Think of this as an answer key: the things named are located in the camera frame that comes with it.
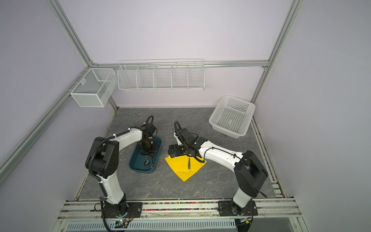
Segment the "teal plastic tray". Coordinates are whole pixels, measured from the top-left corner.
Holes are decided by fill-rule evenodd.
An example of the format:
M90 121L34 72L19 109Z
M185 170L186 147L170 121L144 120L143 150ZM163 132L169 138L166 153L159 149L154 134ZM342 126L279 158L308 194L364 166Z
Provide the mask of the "teal plastic tray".
M155 149L154 152L145 152L141 146L141 142L137 142L134 153L129 161L129 168L131 170L144 174L150 174L155 171L161 152L161 139L154 137L152 146Z

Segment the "white vent grille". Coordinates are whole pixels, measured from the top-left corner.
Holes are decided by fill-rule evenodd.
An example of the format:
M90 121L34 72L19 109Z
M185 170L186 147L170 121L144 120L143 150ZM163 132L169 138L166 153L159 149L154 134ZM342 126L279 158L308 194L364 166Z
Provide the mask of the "white vent grille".
M133 220L125 224L123 220L107 222L112 232L137 231L192 231L211 229L236 229L233 219L191 219L191 220ZM76 221L67 226L67 232L106 232L101 221Z

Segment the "aluminium front rail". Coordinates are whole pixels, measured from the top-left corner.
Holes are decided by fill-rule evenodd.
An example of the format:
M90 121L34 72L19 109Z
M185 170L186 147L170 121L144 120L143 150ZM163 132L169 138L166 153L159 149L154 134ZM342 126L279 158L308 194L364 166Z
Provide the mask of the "aluminium front rail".
M225 206L218 204L219 199L207 200L134 200L127 201L129 214L139 214L136 220L155 219L217 219L227 218L292 218L301 217L301 212L293 198L254 199L255 204L248 206L242 215L228 215ZM101 219L99 201L66 202L57 221Z

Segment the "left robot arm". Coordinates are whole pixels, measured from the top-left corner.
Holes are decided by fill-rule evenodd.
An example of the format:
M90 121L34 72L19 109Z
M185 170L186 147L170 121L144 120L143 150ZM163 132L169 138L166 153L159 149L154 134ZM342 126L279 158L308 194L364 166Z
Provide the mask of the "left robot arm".
M117 177L120 151L135 144L129 168L139 173L155 171L161 150L161 139L157 136L157 128L153 121L154 116L150 115L141 126L128 128L110 137L97 137L93 141L85 167L98 181L104 199L110 206L120 206L126 200Z

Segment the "white perforated plastic basket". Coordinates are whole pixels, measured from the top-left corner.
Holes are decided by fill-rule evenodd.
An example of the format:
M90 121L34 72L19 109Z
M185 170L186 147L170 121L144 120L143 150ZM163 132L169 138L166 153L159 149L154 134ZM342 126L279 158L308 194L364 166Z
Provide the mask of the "white perforated plastic basket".
M224 95L209 118L212 128L238 139L246 135L256 106L246 100Z

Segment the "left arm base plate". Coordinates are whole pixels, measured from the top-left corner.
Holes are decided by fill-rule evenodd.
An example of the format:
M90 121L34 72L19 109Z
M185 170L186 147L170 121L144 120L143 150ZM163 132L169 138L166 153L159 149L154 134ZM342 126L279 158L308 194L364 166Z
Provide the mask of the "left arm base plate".
M143 208L142 202L128 202L118 205L104 203L103 214L105 218L139 218Z

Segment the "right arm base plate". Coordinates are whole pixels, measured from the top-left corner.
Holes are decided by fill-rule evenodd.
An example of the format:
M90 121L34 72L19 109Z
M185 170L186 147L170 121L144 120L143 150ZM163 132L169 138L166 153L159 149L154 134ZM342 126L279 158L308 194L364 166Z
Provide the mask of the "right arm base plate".
M256 203L250 200L245 207L238 206L233 200L218 201L218 211L220 216L257 216Z

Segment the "white mesh wall box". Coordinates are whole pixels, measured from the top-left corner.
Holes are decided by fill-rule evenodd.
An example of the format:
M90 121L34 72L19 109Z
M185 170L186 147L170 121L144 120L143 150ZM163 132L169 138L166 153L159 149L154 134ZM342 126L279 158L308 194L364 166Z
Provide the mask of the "white mesh wall box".
M70 95L80 107L104 108L117 82L113 69L90 68L71 90Z

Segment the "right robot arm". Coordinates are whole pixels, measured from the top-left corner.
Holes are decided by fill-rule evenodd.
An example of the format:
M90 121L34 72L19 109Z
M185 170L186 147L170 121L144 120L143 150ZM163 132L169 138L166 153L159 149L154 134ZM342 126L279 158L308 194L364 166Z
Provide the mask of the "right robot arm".
M254 152L236 152L217 146L182 128L177 121L174 122L174 137L177 143L168 149L171 158L186 156L201 164L211 160L234 172L238 188L231 203L235 208L245 208L258 194L266 197L260 190L269 175Z

